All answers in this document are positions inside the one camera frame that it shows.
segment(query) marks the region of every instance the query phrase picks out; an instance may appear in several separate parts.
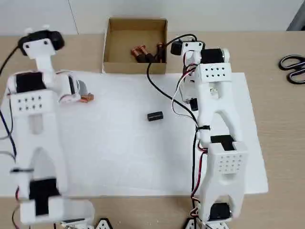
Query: open cardboard box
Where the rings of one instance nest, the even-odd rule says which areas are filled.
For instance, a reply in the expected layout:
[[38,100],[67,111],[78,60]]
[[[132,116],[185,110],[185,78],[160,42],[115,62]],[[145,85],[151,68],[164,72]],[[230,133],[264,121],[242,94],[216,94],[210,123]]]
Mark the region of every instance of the open cardboard box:
[[[147,63],[137,63],[131,49],[145,45],[152,55],[157,43],[166,42],[166,19],[109,18],[103,69],[106,73],[145,74]],[[153,63],[151,74],[163,74],[166,63]]]

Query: scissors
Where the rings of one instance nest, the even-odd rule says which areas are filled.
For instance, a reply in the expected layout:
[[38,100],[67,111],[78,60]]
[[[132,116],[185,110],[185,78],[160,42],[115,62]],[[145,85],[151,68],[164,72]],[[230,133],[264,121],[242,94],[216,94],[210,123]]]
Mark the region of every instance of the scissors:
[[[284,65],[284,62],[287,60],[297,60],[298,63],[294,63],[291,65]],[[295,71],[289,73],[287,75],[287,81],[293,84],[305,84],[304,80],[296,80],[295,76],[305,73],[305,57],[301,55],[288,55],[283,57],[278,63],[278,67],[283,71],[288,71],[294,69]]]

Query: beige tabletop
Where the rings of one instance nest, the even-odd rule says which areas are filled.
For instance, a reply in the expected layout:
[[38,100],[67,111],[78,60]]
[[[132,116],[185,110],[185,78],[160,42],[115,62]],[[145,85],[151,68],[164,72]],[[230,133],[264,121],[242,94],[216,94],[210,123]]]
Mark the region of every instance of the beige tabletop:
[[[246,196],[232,229],[283,229],[303,226],[305,213],[305,85],[292,85],[277,68],[287,54],[305,55],[304,32],[197,32],[207,47],[226,47],[233,72],[245,72],[267,170],[269,193]],[[168,34],[168,39],[175,36]],[[65,36],[66,47],[53,57],[56,69],[100,72],[103,34]],[[0,60],[17,37],[0,37]],[[3,93],[10,73],[34,68],[18,52],[0,78]],[[181,60],[168,55],[167,72],[178,73]],[[108,217],[114,229],[180,229],[191,209],[189,198],[95,198],[96,219]],[[0,199],[0,228],[13,228],[13,199]],[[52,225],[35,226],[52,228]]]

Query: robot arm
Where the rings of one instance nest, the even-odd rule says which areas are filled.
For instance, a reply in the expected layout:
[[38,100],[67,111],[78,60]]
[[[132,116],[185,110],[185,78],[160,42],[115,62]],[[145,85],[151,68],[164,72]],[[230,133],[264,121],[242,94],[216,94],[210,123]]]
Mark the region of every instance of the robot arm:
[[[197,138],[208,148],[198,218],[209,225],[230,221],[241,211],[248,152],[234,104],[229,52],[204,49],[202,42],[177,41],[171,53],[183,56],[184,71],[193,68],[180,92],[183,101],[191,104],[193,111],[198,110]],[[215,114],[222,117],[229,135],[211,135]]]
[[[58,109],[59,103],[87,102],[89,98],[85,84],[71,72],[54,71],[51,56],[63,46],[63,38],[56,31],[31,33],[18,43],[23,55],[36,61],[38,70],[16,73],[8,79],[18,151],[12,173],[19,196],[24,198],[20,202],[23,224],[66,221],[81,229],[92,222],[94,207],[87,200],[61,196],[68,190],[68,174]],[[53,163],[55,177],[34,179],[34,161],[39,154],[47,155]]]

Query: white paper sheet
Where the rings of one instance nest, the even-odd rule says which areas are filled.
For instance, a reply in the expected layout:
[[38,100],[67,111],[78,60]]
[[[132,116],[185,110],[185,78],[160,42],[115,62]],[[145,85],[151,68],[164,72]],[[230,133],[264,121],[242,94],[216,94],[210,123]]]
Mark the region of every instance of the white paper sheet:
[[[157,92],[145,75],[74,72],[87,84],[95,100],[88,104],[61,106],[61,128],[69,172],[70,196],[159,196],[190,195],[194,124],[176,116],[171,101]],[[152,75],[152,80],[173,94],[179,74]],[[249,148],[246,193],[268,191],[251,99],[243,73],[233,73],[234,98],[244,140]],[[3,113],[10,126],[8,100]],[[163,120],[148,122],[146,115],[162,111]],[[0,136],[5,135],[0,124]],[[215,116],[212,134],[228,134]],[[0,150],[11,151],[9,140]],[[196,152],[197,162],[200,152]],[[9,170],[11,158],[0,155],[0,196],[13,196],[16,183]],[[204,158],[202,176],[206,170]],[[41,155],[36,159],[35,177],[53,171]]]

